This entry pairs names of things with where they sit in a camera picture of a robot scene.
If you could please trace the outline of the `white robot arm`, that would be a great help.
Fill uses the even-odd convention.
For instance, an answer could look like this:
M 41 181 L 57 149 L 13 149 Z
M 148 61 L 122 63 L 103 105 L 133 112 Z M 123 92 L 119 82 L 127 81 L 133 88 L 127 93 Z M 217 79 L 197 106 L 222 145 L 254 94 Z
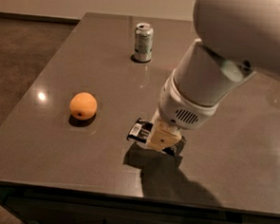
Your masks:
M 280 81 L 280 0 L 196 0 L 197 38 L 159 97 L 146 145 L 160 151 L 197 129 L 255 73 Z

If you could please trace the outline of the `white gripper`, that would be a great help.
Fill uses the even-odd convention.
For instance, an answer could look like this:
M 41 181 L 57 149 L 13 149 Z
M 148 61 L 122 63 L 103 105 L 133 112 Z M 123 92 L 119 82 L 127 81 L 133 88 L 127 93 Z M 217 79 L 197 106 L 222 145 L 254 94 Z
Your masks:
M 167 79 L 160 91 L 159 112 L 152 118 L 151 132 L 145 143 L 150 149 L 160 151 L 181 140 L 179 129 L 198 129 L 218 108 L 196 105 L 181 95 L 174 79 L 175 71 Z

